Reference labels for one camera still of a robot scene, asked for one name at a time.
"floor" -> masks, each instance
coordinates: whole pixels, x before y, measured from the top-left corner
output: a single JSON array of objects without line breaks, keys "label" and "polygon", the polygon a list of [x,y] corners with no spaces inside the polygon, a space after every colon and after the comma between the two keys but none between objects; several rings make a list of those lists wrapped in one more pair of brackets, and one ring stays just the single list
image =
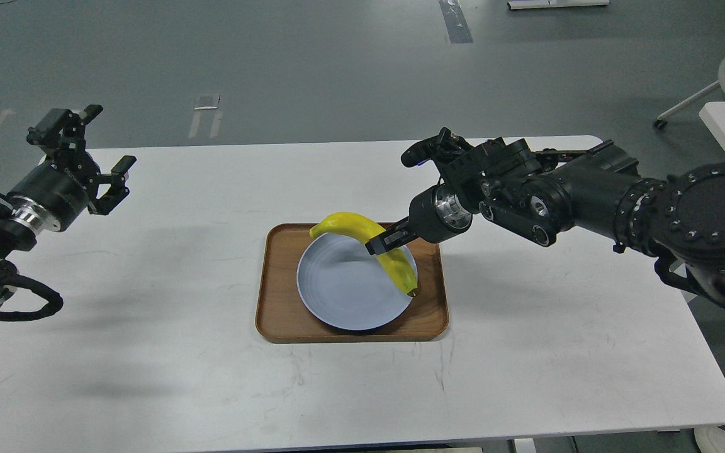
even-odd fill
[{"label": "floor", "polygon": [[[700,105],[664,131],[651,126],[716,80],[725,2],[509,11],[460,0],[458,16],[446,15],[451,31],[442,10],[454,5],[444,3],[0,4],[0,192],[42,155],[24,142],[28,127],[52,107],[89,103],[105,108],[88,128],[90,148],[419,140],[448,126],[464,137],[612,138],[650,177],[725,160]],[[458,43],[465,28],[471,43]],[[196,120],[202,94],[219,95],[219,109]],[[691,308],[725,372],[725,312],[700,299]],[[506,442],[478,446],[509,451]],[[536,447],[697,450],[688,430]]]}]

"wooden tray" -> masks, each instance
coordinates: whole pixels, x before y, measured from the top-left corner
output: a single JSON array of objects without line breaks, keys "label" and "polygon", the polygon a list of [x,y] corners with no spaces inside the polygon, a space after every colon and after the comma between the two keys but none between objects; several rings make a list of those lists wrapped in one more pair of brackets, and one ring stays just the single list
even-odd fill
[{"label": "wooden tray", "polygon": [[267,234],[256,330],[271,342],[428,341],[449,323],[441,253],[437,244],[408,244],[418,267],[419,294],[398,318],[365,332],[332,327],[310,313],[298,295],[296,270],[312,242],[314,223],[285,223]]}]

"plate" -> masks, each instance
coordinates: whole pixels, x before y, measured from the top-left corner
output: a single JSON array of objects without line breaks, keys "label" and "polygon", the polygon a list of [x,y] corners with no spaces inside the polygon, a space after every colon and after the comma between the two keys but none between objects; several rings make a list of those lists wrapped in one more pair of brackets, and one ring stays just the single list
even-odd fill
[{"label": "plate", "polygon": [[[415,275],[415,260],[401,247]],[[354,238],[324,233],[304,250],[296,271],[298,294],[316,318],[345,330],[370,330],[396,319],[412,298],[401,292],[373,255]]]}]

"banana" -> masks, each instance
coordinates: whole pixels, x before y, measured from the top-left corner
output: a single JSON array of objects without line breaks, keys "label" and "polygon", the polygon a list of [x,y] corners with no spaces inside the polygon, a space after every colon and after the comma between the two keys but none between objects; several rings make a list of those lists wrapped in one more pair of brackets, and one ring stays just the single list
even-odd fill
[{"label": "banana", "polygon": [[[375,235],[384,231],[385,229],[379,223],[368,217],[353,212],[336,212],[313,226],[310,229],[310,237],[314,239],[324,233],[334,233],[335,235],[350,236],[359,243],[365,244]],[[418,279],[408,257],[401,249],[390,250],[390,252],[377,255],[376,258],[401,292],[411,298],[417,295]]]}]

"robotic arm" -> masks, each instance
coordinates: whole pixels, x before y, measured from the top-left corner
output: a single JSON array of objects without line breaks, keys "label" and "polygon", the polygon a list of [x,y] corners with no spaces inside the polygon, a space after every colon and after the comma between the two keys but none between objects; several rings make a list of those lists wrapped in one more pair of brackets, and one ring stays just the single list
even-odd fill
[{"label": "robotic arm", "polygon": [[[6,256],[13,250],[28,252],[42,230],[63,232],[88,208],[91,214],[108,215],[127,197],[127,170],[136,158],[125,155],[109,174],[86,152],[86,125],[101,106],[88,106],[80,114],[52,109],[26,141],[40,147],[47,157],[7,195],[0,193],[0,307],[17,288],[29,289],[47,301],[34,312],[1,312],[0,321],[32,321],[52,316],[63,307],[63,299],[45,284],[18,275]],[[98,186],[109,184],[97,198]]]},{"label": "robotic arm", "polygon": [[[431,160],[442,182],[366,244],[372,255],[415,238],[449,240],[477,214],[542,247],[577,226],[612,238],[615,252],[656,257],[662,282],[725,308],[725,163],[660,181],[640,177],[638,161],[611,141],[587,151],[531,152],[524,140],[472,146],[446,127],[401,160],[405,167]],[[687,264],[687,277],[671,271],[677,260]]]}]

